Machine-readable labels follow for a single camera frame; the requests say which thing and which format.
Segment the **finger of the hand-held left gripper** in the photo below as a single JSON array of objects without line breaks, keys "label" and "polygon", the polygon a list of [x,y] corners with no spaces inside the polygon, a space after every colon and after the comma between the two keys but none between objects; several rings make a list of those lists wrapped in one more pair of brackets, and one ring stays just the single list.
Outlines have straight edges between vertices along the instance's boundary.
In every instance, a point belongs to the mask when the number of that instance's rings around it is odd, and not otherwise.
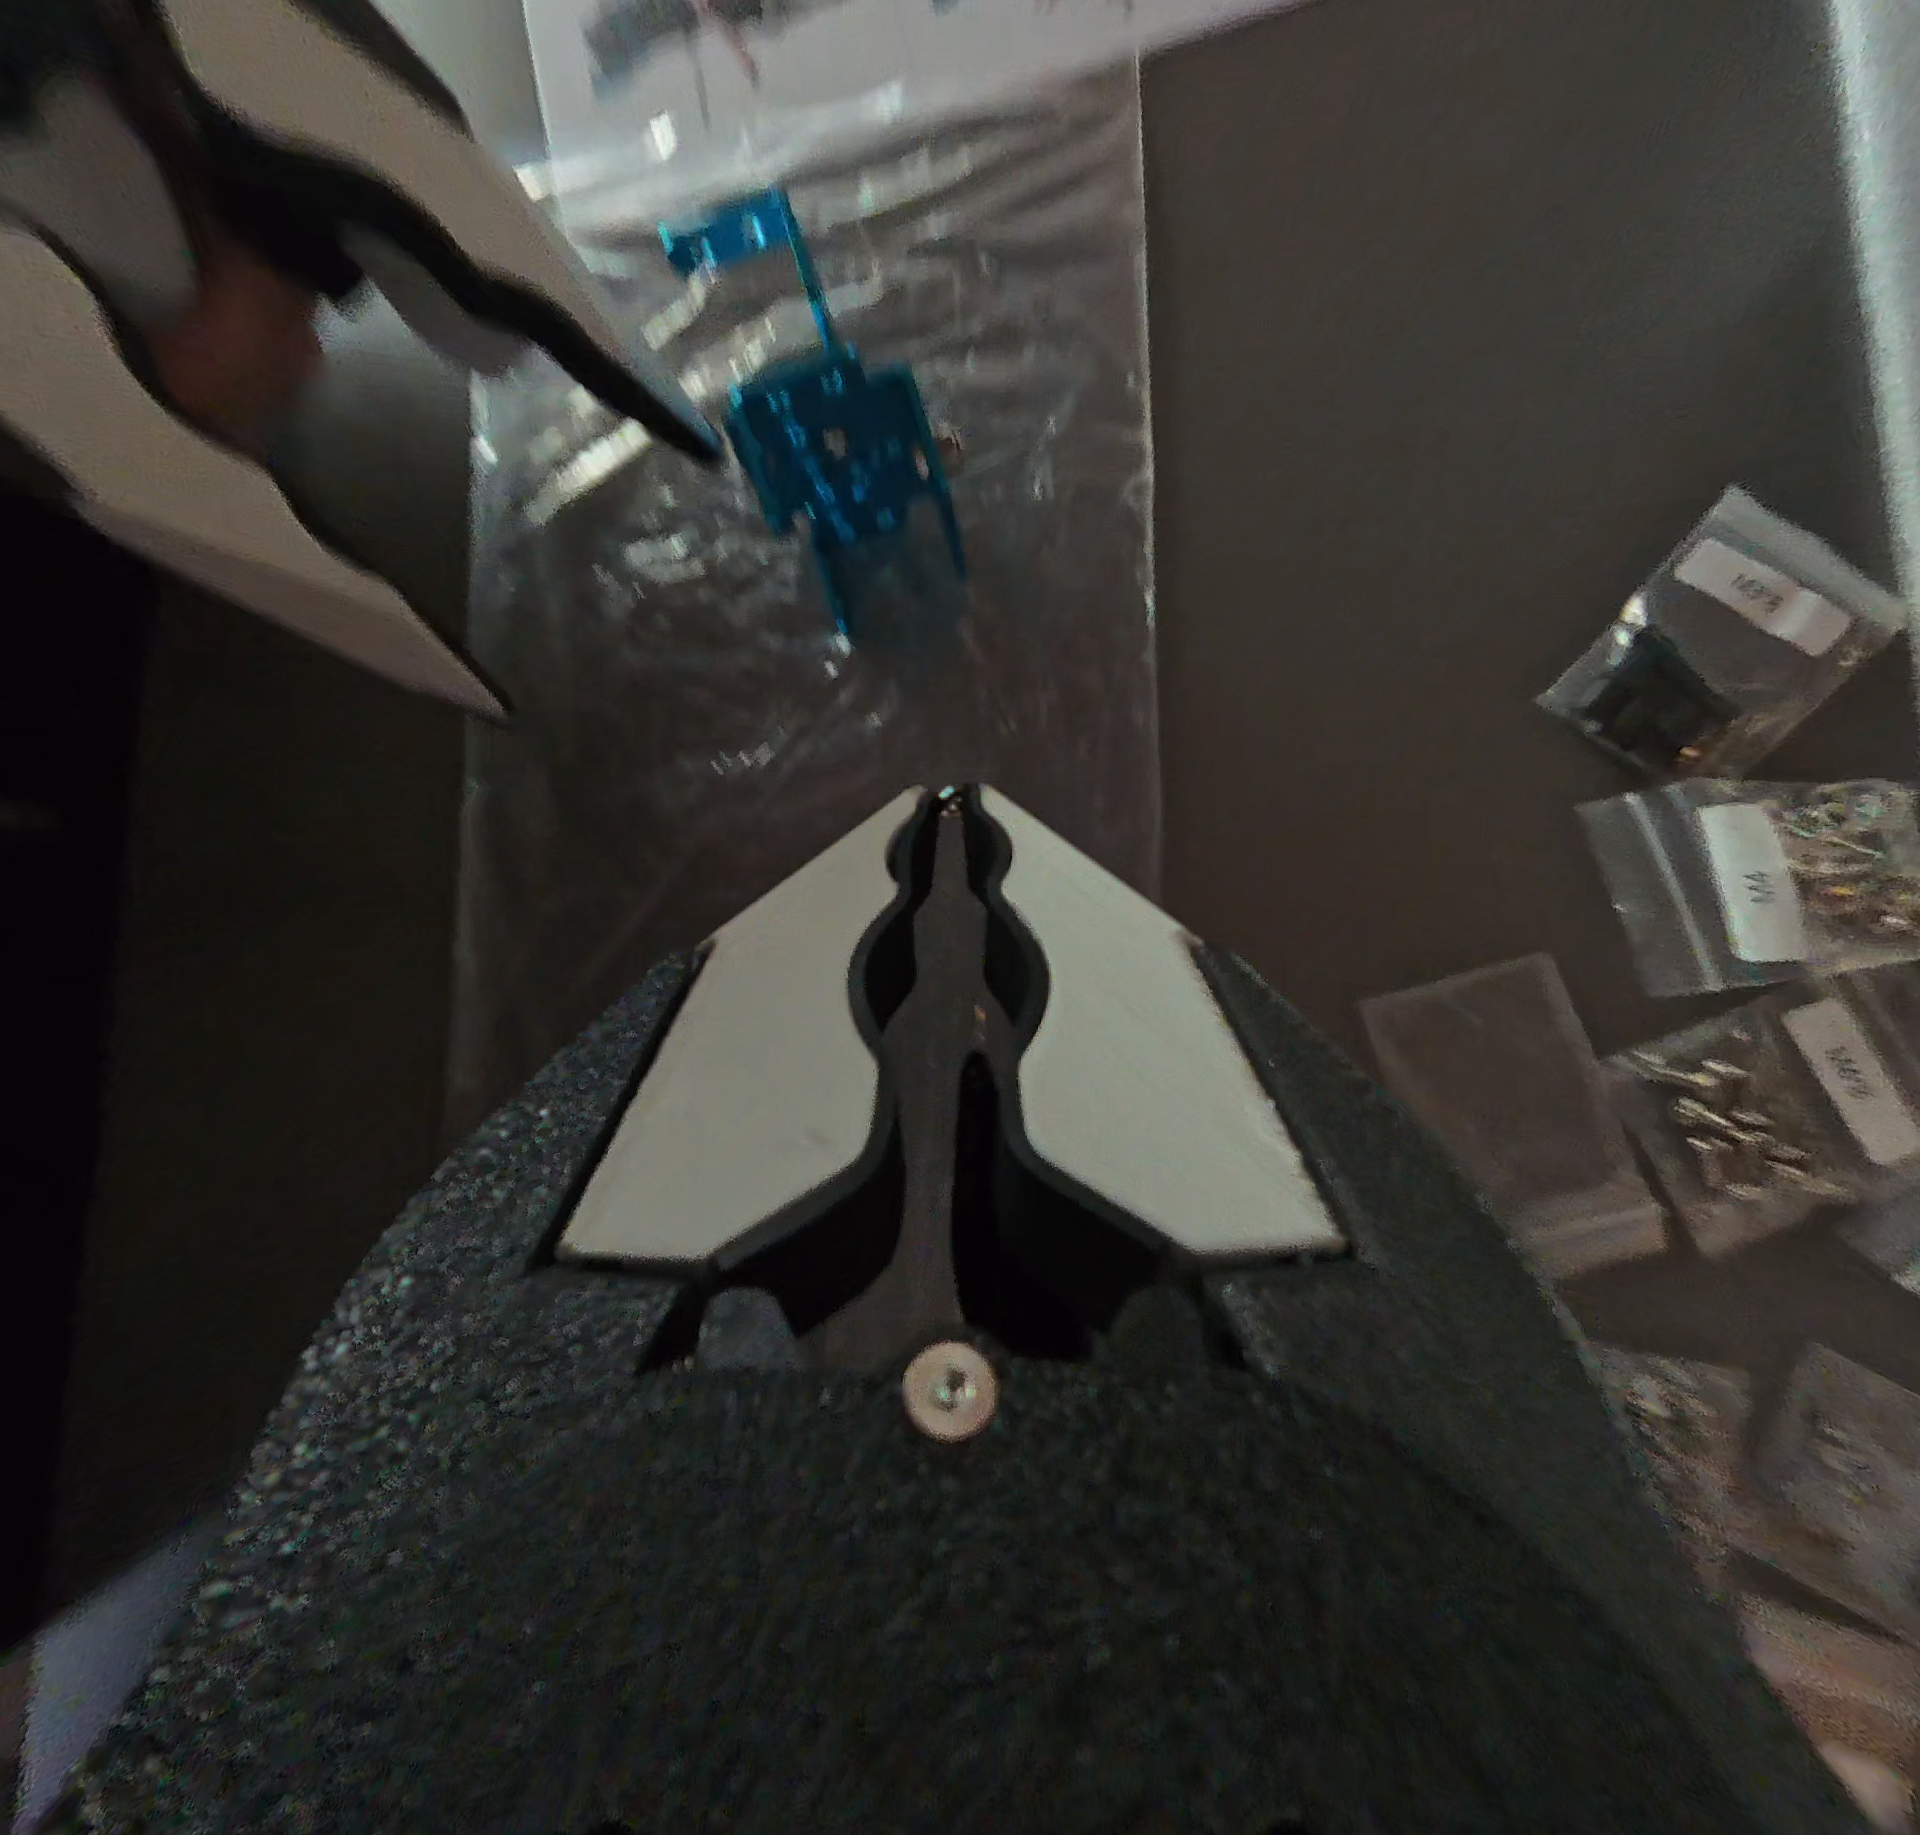
[{"label": "finger of the hand-held left gripper", "polygon": [[136,339],[51,237],[7,219],[2,272],[4,445],[78,521],[391,686],[506,719],[396,588],[317,539],[261,465],[139,378]]},{"label": "finger of the hand-held left gripper", "polygon": [[373,0],[148,0],[164,171],[330,303],[377,291],[437,357],[554,363],[699,461],[719,432],[622,335],[579,252]]}]

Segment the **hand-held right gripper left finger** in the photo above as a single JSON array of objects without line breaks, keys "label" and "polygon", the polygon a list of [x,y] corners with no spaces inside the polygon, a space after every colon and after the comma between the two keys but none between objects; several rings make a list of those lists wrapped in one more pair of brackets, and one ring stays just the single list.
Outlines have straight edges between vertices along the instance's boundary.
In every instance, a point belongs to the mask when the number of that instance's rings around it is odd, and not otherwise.
[{"label": "hand-held right gripper left finger", "polygon": [[555,1260],[759,1289],[824,1328],[904,1224],[886,1033],[918,980],[938,796],[911,787],[706,944],[579,1181]]}]

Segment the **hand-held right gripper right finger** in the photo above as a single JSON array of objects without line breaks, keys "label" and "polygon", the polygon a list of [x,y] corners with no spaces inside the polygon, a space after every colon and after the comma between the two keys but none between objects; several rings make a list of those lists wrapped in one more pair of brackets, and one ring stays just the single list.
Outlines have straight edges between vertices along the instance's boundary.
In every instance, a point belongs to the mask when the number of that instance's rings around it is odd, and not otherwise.
[{"label": "hand-held right gripper right finger", "polygon": [[997,1249],[1101,1336],[1142,1290],[1313,1265],[1351,1238],[1175,915],[1025,811],[964,793],[997,1081]]}]

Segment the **clear plastic bag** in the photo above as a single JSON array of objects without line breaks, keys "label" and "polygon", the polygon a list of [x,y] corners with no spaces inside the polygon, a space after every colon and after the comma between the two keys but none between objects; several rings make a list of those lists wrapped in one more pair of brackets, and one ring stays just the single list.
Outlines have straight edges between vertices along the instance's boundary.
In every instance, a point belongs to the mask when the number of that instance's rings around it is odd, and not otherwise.
[{"label": "clear plastic bag", "polygon": [[709,414],[816,335],[788,265],[677,282],[660,224],[787,188],[840,333],[959,445],[968,574],[918,507],[842,638],[735,464],[542,358],[473,386],[467,648],[513,716],[467,740],[452,1133],[908,784],[997,782],[1141,887],[1161,863],[1141,70],[524,181]]}]

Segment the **blue metal bracket assembly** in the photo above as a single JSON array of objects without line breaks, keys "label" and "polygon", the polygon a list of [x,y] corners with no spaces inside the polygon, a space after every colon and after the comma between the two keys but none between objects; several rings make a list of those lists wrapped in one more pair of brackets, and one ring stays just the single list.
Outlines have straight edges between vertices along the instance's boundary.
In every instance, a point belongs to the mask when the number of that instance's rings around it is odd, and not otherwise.
[{"label": "blue metal bracket assembly", "polygon": [[806,535],[840,640],[853,638],[851,560],[890,551],[926,505],[952,572],[968,557],[948,479],[948,452],[919,381],[902,363],[869,366],[834,322],[832,303],[793,201],[782,188],[737,196],[693,219],[660,224],[666,265],[686,282],[784,255],[797,275],[816,348],[735,380],[724,432],[766,525]]}]

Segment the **clear empty zip bag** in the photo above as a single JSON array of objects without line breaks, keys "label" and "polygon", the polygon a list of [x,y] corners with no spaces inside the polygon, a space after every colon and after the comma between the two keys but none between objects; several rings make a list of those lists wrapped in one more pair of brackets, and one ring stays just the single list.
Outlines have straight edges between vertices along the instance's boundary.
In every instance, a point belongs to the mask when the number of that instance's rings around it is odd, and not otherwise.
[{"label": "clear empty zip bag", "polygon": [[1383,1086],[1543,1273],[1667,1253],[1667,1215],[1552,956],[1379,995],[1358,1017]]}]

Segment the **clear bag of silver nuts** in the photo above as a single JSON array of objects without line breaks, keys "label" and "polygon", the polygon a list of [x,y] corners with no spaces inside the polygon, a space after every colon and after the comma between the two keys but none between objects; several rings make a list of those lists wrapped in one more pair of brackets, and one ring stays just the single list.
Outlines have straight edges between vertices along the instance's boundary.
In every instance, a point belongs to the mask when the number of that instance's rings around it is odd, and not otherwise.
[{"label": "clear bag of silver nuts", "polygon": [[1654,1000],[1918,956],[1916,787],[1696,776],[1576,808]]}]

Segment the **clear bag of silver screws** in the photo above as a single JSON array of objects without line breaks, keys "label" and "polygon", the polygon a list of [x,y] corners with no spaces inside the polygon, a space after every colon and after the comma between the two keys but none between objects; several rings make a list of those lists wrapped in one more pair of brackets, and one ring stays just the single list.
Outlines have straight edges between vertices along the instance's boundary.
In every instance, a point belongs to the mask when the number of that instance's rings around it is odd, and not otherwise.
[{"label": "clear bag of silver screws", "polygon": [[1669,1214],[1719,1260],[1916,1195],[1916,972],[1786,984],[1603,1062]]}]

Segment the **clear bag of black parts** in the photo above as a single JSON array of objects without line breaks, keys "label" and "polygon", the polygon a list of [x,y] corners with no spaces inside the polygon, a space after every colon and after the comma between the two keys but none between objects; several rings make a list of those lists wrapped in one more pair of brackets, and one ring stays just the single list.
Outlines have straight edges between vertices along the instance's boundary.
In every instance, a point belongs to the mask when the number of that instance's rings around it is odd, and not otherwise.
[{"label": "clear bag of black parts", "polygon": [[1536,707],[1649,781],[1744,776],[1905,627],[1891,588],[1729,484]]}]

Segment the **clear bag of small parts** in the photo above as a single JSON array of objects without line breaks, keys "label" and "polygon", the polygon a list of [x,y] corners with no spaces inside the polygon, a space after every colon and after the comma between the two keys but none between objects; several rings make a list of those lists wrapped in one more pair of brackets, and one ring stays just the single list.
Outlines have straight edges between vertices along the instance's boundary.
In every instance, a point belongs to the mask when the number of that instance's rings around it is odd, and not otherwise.
[{"label": "clear bag of small parts", "polygon": [[1916,1391],[1809,1345],[1758,1444],[1754,1484],[1766,1562],[1916,1644]]}]

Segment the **white foam sheet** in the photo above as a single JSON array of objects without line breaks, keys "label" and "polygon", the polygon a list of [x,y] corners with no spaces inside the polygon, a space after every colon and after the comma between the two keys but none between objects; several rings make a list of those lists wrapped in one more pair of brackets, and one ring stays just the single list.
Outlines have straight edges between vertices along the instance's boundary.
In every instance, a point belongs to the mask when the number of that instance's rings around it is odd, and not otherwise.
[{"label": "white foam sheet", "polygon": [[1829,0],[1891,539],[1918,564],[1918,0]]}]

